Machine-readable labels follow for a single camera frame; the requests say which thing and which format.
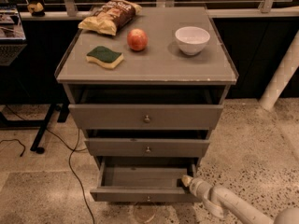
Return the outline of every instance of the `bowl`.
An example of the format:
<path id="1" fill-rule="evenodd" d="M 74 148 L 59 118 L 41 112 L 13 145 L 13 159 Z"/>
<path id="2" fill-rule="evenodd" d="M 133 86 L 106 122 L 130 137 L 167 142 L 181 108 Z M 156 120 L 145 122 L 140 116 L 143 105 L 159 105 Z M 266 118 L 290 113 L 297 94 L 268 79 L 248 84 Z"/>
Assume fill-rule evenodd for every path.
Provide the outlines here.
<path id="1" fill-rule="evenodd" d="M 196 55 L 202 51 L 210 39 L 205 29 L 195 26 L 185 26 L 176 30 L 178 47 L 186 55 Z"/>

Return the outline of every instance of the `red apple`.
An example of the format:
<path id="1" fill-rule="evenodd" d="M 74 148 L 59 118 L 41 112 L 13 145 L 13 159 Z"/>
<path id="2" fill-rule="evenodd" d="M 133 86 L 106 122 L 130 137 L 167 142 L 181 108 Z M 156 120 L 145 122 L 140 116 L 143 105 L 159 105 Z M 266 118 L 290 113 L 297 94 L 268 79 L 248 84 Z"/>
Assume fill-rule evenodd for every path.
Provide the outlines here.
<path id="1" fill-rule="evenodd" d="M 135 28 L 128 33 L 127 43 L 132 50 L 140 51 L 148 45 L 148 36 L 143 30 Z"/>

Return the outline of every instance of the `white robotic arm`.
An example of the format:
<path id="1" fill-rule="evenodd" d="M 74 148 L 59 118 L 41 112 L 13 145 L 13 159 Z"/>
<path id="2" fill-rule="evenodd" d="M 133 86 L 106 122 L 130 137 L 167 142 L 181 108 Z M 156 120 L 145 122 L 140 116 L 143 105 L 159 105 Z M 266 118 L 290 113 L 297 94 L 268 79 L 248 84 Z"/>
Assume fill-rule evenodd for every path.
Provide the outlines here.
<path id="1" fill-rule="evenodd" d="M 182 177 L 182 182 L 189 187 L 191 194 L 199 198 L 211 214 L 225 218 L 228 211 L 232 212 L 243 224 L 297 224 L 299 223 L 299 208 L 286 209 L 279 213 L 273 221 L 255 207 L 236 196 L 223 186 L 212 187 L 203 179 Z"/>

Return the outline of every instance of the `concrete floor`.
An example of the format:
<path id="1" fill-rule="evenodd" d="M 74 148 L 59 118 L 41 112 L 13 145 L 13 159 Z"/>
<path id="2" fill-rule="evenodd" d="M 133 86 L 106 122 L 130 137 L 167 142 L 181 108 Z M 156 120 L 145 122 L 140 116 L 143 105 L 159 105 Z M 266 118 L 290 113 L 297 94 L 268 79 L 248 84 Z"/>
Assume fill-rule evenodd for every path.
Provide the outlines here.
<path id="1" fill-rule="evenodd" d="M 10 105 L 24 119 L 40 119 L 46 105 Z M 7 108 L 8 119 L 19 119 Z M 75 147 L 78 129 L 71 116 L 48 129 Z M 221 120 L 198 175 L 223 185 L 271 218 L 299 206 L 299 99 L 279 99 L 271 112 L 256 100 L 226 100 Z M 0 223 L 93 223 L 78 180 L 69 167 L 71 151 L 50 132 L 30 151 L 37 130 L 0 131 Z M 78 148 L 85 148 L 83 135 Z M 87 151 L 74 153 L 73 169 L 85 189 L 94 223 L 241 223 L 232 214 L 219 220 L 201 203 L 98 203 L 89 190 L 97 185 L 98 169 Z"/>

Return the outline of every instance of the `sponge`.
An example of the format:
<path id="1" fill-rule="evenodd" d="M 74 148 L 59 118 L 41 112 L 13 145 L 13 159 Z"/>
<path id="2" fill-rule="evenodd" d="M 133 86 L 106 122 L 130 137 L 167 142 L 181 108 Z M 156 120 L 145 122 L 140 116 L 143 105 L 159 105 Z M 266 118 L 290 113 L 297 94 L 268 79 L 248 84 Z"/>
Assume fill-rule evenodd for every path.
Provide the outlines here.
<path id="1" fill-rule="evenodd" d="M 112 70 L 123 60 L 123 54 L 99 46 L 87 53 L 86 60 L 89 63 L 97 63 L 106 69 Z"/>

